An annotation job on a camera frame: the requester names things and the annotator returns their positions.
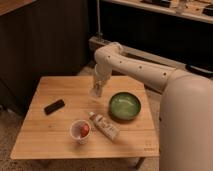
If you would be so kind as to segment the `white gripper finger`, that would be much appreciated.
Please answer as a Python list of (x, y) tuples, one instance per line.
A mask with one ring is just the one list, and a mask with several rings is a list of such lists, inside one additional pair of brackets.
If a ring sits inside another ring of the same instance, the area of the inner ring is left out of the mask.
[(97, 95), (97, 83), (96, 82), (93, 84), (93, 87), (91, 89), (91, 94)]
[(102, 83), (102, 82), (99, 82), (99, 83), (98, 83), (98, 86), (99, 86), (99, 94), (102, 94), (102, 92), (103, 92), (103, 87), (104, 87), (103, 83)]

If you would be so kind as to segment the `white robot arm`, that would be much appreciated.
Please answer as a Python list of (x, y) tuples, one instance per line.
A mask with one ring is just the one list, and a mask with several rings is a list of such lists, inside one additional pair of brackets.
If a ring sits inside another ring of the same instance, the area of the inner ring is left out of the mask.
[(178, 68), (135, 60), (112, 42), (94, 53), (94, 95), (113, 71), (162, 94), (159, 171), (213, 171), (213, 81)]

